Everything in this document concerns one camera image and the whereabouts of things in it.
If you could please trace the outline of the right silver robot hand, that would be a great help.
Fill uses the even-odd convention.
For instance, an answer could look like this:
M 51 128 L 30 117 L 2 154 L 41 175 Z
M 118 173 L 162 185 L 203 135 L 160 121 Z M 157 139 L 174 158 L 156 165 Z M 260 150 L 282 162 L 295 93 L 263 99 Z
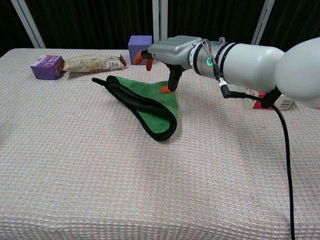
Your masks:
M 190 53 L 200 37 L 178 35 L 151 44 L 146 50 L 138 52 L 133 60 L 135 65 L 146 61 L 146 70 L 150 71 L 153 61 L 157 60 L 169 68 L 167 85 L 160 88 L 160 92 L 171 94 L 176 91 L 182 73 L 191 69 Z

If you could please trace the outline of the green cloth with black trim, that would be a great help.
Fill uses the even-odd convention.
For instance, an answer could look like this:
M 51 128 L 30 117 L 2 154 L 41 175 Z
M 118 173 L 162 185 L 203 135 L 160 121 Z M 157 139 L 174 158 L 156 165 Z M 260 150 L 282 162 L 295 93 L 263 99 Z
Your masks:
M 166 81 L 147 83 L 109 75 L 105 80 L 93 77 L 138 119 L 143 129 L 157 142 L 168 140 L 178 125 L 179 106 L 175 93 L 163 93 Z

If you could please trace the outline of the purple foam block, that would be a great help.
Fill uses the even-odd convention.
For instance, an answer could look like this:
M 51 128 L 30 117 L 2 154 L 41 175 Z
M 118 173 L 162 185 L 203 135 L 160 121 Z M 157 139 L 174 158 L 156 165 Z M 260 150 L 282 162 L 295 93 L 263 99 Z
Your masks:
M 134 59 L 136 55 L 146 50 L 153 43 L 151 35 L 131 35 L 128 42 L 130 64 L 135 65 Z

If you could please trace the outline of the beige snack bag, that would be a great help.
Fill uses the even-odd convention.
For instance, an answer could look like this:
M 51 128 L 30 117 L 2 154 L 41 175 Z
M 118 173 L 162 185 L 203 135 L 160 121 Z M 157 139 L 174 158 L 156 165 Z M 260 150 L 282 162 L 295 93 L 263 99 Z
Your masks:
M 63 71 L 70 73 L 103 73 L 126 67 L 122 55 L 82 55 L 64 61 Z

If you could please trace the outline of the black curtain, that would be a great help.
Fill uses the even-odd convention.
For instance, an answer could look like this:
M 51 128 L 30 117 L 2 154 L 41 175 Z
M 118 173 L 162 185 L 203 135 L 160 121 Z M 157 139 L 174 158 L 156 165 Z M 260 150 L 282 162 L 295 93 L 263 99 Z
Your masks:
M 152 0 L 25 0 L 50 49 L 126 49 L 153 34 Z M 168 0 L 169 37 L 251 43 L 265 0 Z M 260 44 L 283 51 L 320 37 L 320 0 L 275 0 Z

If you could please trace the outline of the beige waffle-weave tablecloth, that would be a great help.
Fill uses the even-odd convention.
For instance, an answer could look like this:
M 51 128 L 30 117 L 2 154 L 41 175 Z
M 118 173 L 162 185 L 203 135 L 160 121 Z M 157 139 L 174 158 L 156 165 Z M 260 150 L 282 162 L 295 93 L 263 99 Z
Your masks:
M 284 134 L 273 110 L 192 71 L 177 129 L 153 140 L 92 75 L 38 80 L 43 55 L 0 57 L 0 240 L 290 240 Z

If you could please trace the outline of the red and white box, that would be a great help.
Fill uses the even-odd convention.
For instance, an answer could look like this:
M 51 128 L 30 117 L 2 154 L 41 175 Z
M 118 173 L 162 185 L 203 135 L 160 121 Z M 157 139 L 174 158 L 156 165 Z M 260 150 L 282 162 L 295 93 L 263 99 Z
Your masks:
M 263 99 L 266 95 L 265 92 L 260 92 L 248 88 L 245 89 L 245 93 L 248 95 L 259 97 L 261 99 Z M 249 99 L 248 101 L 252 109 L 263 109 L 259 101 L 254 99 Z M 286 98 L 283 94 L 275 101 L 274 105 L 281 111 L 289 111 L 296 107 L 296 103 L 293 100 Z

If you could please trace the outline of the purple printed carton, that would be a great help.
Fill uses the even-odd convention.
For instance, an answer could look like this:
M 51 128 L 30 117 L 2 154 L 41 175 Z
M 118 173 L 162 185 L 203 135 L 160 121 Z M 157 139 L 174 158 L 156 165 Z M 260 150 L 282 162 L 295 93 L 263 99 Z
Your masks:
M 30 65 L 38 80 L 57 80 L 63 72 L 65 61 L 59 55 L 42 55 Z

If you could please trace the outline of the grey metal frame post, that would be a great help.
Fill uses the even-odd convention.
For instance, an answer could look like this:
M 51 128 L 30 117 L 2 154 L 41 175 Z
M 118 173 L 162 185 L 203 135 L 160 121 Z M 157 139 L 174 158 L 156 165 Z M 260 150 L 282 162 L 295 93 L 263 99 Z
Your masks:
M 10 0 L 34 48 L 45 49 L 46 45 L 26 3 L 26 0 Z
M 275 0 L 264 0 L 264 4 L 258 19 L 251 44 L 259 45 L 272 12 Z
M 153 42 L 168 38 L 168 0 L 152 0 Z

